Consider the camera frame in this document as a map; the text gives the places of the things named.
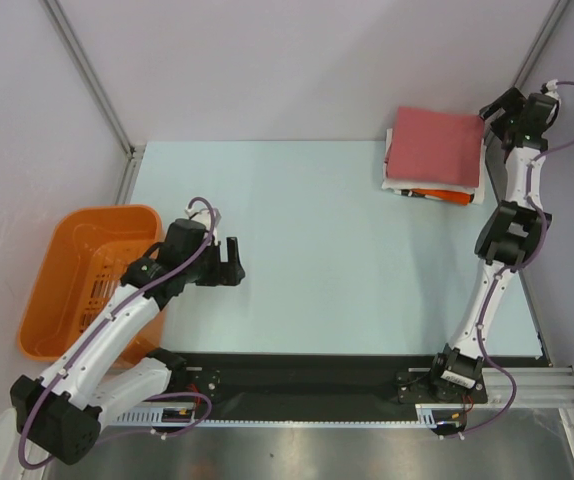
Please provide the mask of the red t shirt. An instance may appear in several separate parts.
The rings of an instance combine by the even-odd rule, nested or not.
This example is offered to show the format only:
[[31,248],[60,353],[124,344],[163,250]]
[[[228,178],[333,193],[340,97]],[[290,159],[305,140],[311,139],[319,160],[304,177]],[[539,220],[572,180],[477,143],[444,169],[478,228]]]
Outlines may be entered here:
[[476,188],[483,131],[477,115],[401,107],[386,155],[385,178]]

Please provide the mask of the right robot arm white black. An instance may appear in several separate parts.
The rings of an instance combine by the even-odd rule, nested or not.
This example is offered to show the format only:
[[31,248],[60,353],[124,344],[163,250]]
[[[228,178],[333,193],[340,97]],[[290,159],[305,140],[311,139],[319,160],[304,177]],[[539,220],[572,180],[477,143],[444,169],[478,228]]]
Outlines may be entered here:
[[501,142],[507,184],[504,198],[475,244],[480,263],[469,310],[432,363],[428,390],[439,402],[463,400],[482,384],[486,341],[502,297],[516,273],[544,244],[552,221],[540,199],[548,150],[545,132],[557,119],[560,106],[557,83],[550,81],[528,96],[513,87],[479,112],[484,120],[497,116],[490,129]]

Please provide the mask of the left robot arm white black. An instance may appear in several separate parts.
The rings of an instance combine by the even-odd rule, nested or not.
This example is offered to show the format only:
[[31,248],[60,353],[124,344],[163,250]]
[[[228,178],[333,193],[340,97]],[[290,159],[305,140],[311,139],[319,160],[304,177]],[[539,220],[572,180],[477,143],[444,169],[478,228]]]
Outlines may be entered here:
[[19,434],[18,460],[28,470],[27,443],[49,459],[72,465],[120,415],[149,399],[181,396],[206,401],[190,390],[187,362],[161,347],[150,350],[118,377],[103,378],[136,335],[186,286],[237,286],[245,277],[236,238],[217,238],[216,209],[188,210],[164,240],[128,265],[119,285],[82,336],[40,376],[20,376],[10,390]]

